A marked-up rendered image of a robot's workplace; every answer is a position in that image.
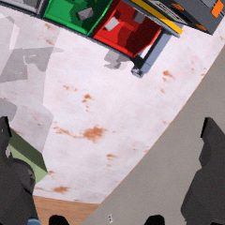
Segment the green open bin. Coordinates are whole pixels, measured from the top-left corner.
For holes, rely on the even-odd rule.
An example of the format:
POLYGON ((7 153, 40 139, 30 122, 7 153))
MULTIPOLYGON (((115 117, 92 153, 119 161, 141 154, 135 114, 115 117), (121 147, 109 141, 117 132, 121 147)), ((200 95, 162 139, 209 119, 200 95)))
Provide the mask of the green open bin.
POLYGON ((104 16, 112 1, 50 0, 43 17, 61 23, 88 36, 104 16), (81 21, 78 11, 90 7, 93 9, 95 16, 81 21))

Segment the grey open bin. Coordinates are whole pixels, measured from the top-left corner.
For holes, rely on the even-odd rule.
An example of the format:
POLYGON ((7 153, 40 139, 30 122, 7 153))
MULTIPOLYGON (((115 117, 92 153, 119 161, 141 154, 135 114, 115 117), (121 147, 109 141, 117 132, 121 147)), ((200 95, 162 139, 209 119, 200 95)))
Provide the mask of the grey open bin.
POLYGON ((47 0, 0 0, 13 6, 24 8, 36 14, 41 13, 47 0), (28 6, 29 5, 29 6, 28 6))

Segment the red bin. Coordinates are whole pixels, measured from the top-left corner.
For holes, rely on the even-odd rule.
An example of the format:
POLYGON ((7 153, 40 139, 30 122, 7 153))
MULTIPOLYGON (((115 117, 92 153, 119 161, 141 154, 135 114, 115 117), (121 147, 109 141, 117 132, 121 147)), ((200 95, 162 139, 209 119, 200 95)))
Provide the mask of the red bin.
POLYGON ((105 15, 93 31, 92 37, 133 58, 153 43, 162 28, 146 16, 142 24, 133 21, 132 18, 136 11, 123 1, 112 0, 105 15), (104 26, 112 16, 120 23, 109 32, 104 26))

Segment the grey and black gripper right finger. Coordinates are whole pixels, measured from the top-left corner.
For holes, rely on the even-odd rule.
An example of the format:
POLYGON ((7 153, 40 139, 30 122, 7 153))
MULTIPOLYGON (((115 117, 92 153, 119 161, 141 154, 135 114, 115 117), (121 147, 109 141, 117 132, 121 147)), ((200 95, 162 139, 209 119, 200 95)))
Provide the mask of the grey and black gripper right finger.
POLYGON ((186 225, 225 225, 225 134, 205 117, 204 142, 196 171, 181 206, 186 225))

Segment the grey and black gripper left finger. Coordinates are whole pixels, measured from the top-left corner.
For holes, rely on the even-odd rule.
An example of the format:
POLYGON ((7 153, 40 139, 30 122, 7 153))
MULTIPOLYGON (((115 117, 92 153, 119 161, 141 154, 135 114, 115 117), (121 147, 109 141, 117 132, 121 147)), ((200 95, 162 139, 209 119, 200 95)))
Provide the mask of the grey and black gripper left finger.
POLYGON ((11 169, 14 159, 8 144, 11 137, 8 117, 2 116, 0 117, 0 225, 27 225, 33 208, 17 172, 11 169))

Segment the dark grey bin rack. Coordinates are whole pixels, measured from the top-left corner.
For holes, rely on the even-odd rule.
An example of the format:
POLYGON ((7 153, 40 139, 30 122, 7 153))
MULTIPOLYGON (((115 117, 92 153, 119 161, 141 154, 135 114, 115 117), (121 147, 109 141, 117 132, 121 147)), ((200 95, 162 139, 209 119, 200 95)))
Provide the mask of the dark grey bin rack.
POLYGON ((177 38, 180 38, 180 36, 174 31, 171 29, 171 27, 169 27, 167 24, 165 24, 164 22, 161 22, 157 17, 154 17, 151 13, 149 13, 148 11, 146 11, 145 9, 143 9, 142 7, 136 5, 135 3, 133 3, 132 1, 130 0, 121 0, 123 1, 124 3, 128 4, 129 6, 135 8, 136 10, 138 10, 139 12, 141 12, 141 14, 145 15, 146 17, 148 17, 149 19, 151 19, 152 21, 154 21, 155 23, 159 24, 160 26, 162 26, 161 28, 161 31, 160 33, 158 34, 156 40, 154 41, 154 43, 152 44, 152 46, 150 47, 149 51, 147 52, 147 54, 145 55, 144 58, 141 57, 141 55, 143 54, 144 50, 140 53, 138 53, 135 57, 130 57, 128 56, 127 54, 123 53, 123 52, 120 52, 119 50, 113 48, 112 46, 104 43, 104 42, 101 42, 100 40, 96 39, 96 38, 93 38, 92 37, 92 33, 93 31, 95 30, 95 28, 93 29, 93 31, 91 31, 91 33, 89 34, 89 36, 79 32, 79 31, 76 31, 74 29, 71 29, 70 27, 66 27, 65 25, 63 24, 60 24, 59 22, 54 22, 52 20, 49 20, 47 18, 43 18, 43 15, 45 13, 45 9, 46 7, 48 6, 49 4, 49 1, 50 0, 47 0, 44 8, 42 9, 41 13, 40 14, 36 14, 32 11, 29 11, 29 10, 26 10, 24 8, 21 8, 21 7, 16 7, 16 6, 13 6, 11 4, 7 4, 5 2, 2 2, 0 1, 0 5, 3 5, 3 6, 6 6, 6 7, 9 7, 9 8, 14 8, 14 9, 17 9, 19 11, 22 11, 22 12, 25 12, 27 14, 30 14, 30 15, 33 15, 35 17, 38 17, 42 20, 45 20, 47 22, 50 22, 50 23, 54 23, 56 25, 59 25, 61 27, 64 27, 66 28, 67 30, 70 30, 76 34, 79 34, 85 38, 89 38, 93 41, 95 41, 96 43, 104 46, 104 47, 107 47, 123 56, 125 56, 126 58, 130 59, 131 62, 134 64, 134 67, 132 68, 132 70, 130 71, 132 73, 133 76, 137 77, 137 78, 142 78, 144 74, 147 74, 148 71, 150 70, 150 68, 154 65, 154 63, 156 62, 156 60, 158 59, 159 55, 161 54, 162 50, 164 49, 164 47, 166 46, 166 44, 168 43, 168 41, 170 40, 170 38, 173 36, 177 37, 177 38), (166 30, 165 30, 166 29, 166 30))

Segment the yellow flat bar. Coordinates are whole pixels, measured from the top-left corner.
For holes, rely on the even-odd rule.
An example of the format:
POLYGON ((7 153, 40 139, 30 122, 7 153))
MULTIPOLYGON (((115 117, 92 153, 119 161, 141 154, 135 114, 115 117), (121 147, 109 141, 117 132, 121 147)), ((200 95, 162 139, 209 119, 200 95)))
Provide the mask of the yellow flat bar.
POLYGON ((162 22, 164 22, 165 24, 167 24, 177 34, 179 34, 179 35, 182 34, 183 30, 181 28, 179 28, 176 24, 174 24, 173 22, 171 22, 168 18, 166 18, 161 13, 159 13, 157 10, 155 10, 154 8, 152 8, 149 5, 147 5, 146 3, 144 3, 144 1, 142 1, 142 0, 130 0, 130 1, 132 1, 136 5, 140 6, 141 8, 145 9, 146 11, 148 11, 149 13, 151 13, 152 15, 154 15, 155 17, 157 17, 159 20, 161 20, 162 22))

